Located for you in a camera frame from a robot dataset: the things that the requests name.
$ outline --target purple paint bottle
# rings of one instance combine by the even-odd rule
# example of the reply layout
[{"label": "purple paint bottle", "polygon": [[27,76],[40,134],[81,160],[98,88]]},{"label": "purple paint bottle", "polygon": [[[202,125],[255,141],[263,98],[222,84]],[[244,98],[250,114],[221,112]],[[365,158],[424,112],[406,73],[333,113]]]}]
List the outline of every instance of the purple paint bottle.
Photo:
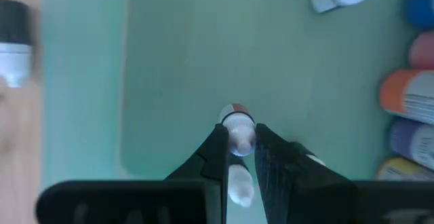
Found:
[{"label": "purple paint bottle", "polygon": [[410,119],[398,119],[391,128],[394,152],[434,169],[434,126]]}]

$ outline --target pink paint bottle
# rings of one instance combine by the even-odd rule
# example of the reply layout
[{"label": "pink paint bottle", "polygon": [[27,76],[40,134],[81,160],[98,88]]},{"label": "pink paint bottle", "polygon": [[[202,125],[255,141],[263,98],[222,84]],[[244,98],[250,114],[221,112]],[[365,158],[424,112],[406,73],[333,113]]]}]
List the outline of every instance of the pink paint bottle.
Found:
[{"label": "pink paint bottle", "polygon": [[434,69],[434,31],[420,34],[409,51],[410,65],[417,69]]}]

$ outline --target bottle label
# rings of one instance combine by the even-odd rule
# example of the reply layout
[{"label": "bottle label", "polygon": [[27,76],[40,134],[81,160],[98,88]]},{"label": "bottle label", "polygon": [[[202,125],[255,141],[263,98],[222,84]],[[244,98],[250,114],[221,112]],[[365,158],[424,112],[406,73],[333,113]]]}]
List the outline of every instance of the bottle label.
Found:
[{"label": "bottle label", "polygon": [[397,158],[383,166],[377,176],[386,181],[434,181],[434,173],[408,160]]},{"label": "bottle label", "polygon": [[434,71],[423,71],[411,80],[403,97],[407,117],[434,124]]},{"label": "bottle label", "polygon": [[223,121],[233,113],[244,113],[252,119],[252,116],[250,116],[249,111],[243,105],[233,103],[227,105],[225,108],[222,109],[222,112],[220,112],[220,116],[218,117],[219,123],[223,123]]},{"label": "bottle label", "polygon": [[434,168],[434,127],[422,125],[417,129],[410,146],[412,158],[415,162]]}]

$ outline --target teal surface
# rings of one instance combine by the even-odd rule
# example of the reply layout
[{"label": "teal surface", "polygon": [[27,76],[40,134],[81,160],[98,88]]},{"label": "teal surface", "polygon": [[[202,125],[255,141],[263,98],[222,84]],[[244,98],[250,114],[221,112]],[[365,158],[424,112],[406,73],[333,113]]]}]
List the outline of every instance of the teal surface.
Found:
[{"label": "teal surface", "polygon": [[43,186],[119,178],[126,0],[43,0]]},{"label": "teal surface", "polygon": [[402,0],[318,15],[310,0],[130,0],[120,160],[162,179],[203,142],[226,104],[351,179],[387,154],[382,79],[416,31]]}]

